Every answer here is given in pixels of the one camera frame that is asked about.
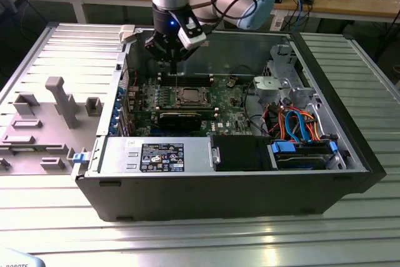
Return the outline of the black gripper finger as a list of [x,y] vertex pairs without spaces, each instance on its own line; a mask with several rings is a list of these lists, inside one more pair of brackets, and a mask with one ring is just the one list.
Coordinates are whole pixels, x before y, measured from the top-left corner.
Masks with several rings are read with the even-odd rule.
[[171,74],[176,73],[176,50],[174,41],[168,36],[152,36],[146,40],[145,48],[157,62],[168,66]]
[[186,61],[191,55],[195,52],[195,49],[187,50],[185,48],[181,48],[175,55],[175,73],[177,74],[180,71],[181,65],[183,61]]

